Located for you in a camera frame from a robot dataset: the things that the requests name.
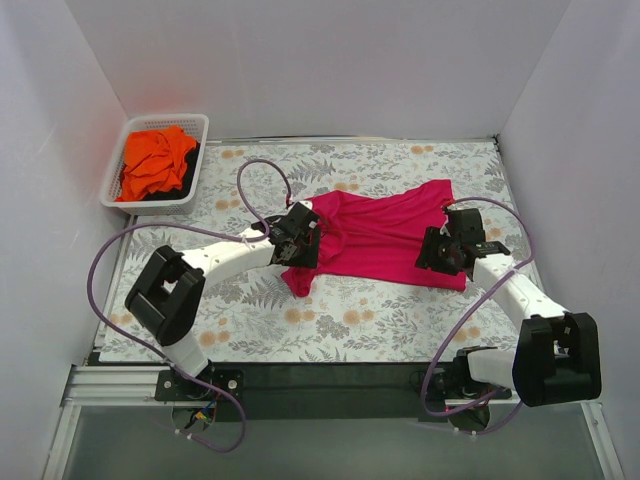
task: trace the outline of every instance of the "table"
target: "table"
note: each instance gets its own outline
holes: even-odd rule
[[[198,184],[195,211],[188,216],[144,217],[237,234],[254,219],[238,196],[236,172],[251,158],[275,161],[287,173],[293,195],[302,199],[333,189],[369,197],[402,193],[436,178],[449,178],[456,198],[480,195],[513,205],[495,144],[486,142],[370,141],[255,142],[210,144]],[[243,188],[258,211],[279,213],[284,205],[280,177],[252,165]],[[489,240],[501,240],[516,259],[527,254],[526,239],[507,212],[479,206]],[[115,296],[108,314],[127,331],[153,342],[124,308],[124,299],[149,254],[171,244],[176,250],[212,239],[176,229],[134,232],[123,245],[122,264],[113,279]],[[284,267],[245,272],[203,295],[194,333],[214,362],[415,362],[428,361],[481,292],[469,283],[463,293],[353,277],[316,277],[307,298],[296,298],[280,278]],[[536,282],[533,269],[526,270]],[[443,356],[450,360],[464,346],[514,349],[515,328],[488,302],[456,335]],[[100,342],[101,362],[148,362],[157,358],[107,330]]]

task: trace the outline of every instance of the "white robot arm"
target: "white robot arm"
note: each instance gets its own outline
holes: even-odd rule
[[[448,210],[444,233],[428,228],[416,262],[449,275],[465,272],[492,295],[519,332],[515,352],[474,347],[458,352],[457,377],[515,390],[528,406],[597,398],[601,391],[596,323],[547,297],[500,242],[487,242],[477,209]]]
[[[479,286],[492,288],[514,268],[509,251],[486,242],[477,209],[447,212],[448,232],[427,230],[418,268],[445,274],[465,271]],[[271,232],[258,242],[217,242],[208,247],[154,252],[127,296],[126,307],[156,338],[170,361],[197,376],[209,365],[191,327],[205,288],[243,271],[270,264],[317,266],[319,217],[309,202],[267,219]],[[243,232],[262,235],[260,224]],[[596,398],[600,369],[595,322],[571,314],[516,272],[493,295],[520,332],[516,352],[476,347],[454,362],[462,377],[515,390],[529,406]]]

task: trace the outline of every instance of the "pink shirt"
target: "pink shirt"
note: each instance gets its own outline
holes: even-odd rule
[[[282,274],[291,291],[306,297],[316,275],[330,273],[425,287],[464,290],[465,275],[415,267],[427,227],[442,227],[442,207],[453,199],[450,180],[432,180],[388,198],[334,191],[309,200],[322,218],[318,267]]]

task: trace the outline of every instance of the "plastic basket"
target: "plastic basket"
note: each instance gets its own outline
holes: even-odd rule
[[[187,135],[191,135],[200,143],[196,170],[193,174],[191,190],[186,197],[179,200],[152,200],[148,202],[116,202],[122,192],[120,172],[124,165],[124,146],[131,132],[157,130],[171,125],[182,127]],[[106,207],[116,207],[130,215],[184,215],[191,213],[196,204],[196,190],[202,159],[204,158],[205,142],[209,130],[209,119],[205,115],[197,114],[167,114],[147,115],[129,120],[125,125],[109,166],[105,173],[104,183],[100,192],[100,201]]]

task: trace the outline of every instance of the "orange cloth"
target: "orange cloth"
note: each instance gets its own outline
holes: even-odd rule
[[[178,126],[129,134],[124,147],[122,194],[116,202],[137,202],[147,194],[182,188],[186,154],[196,140]]]

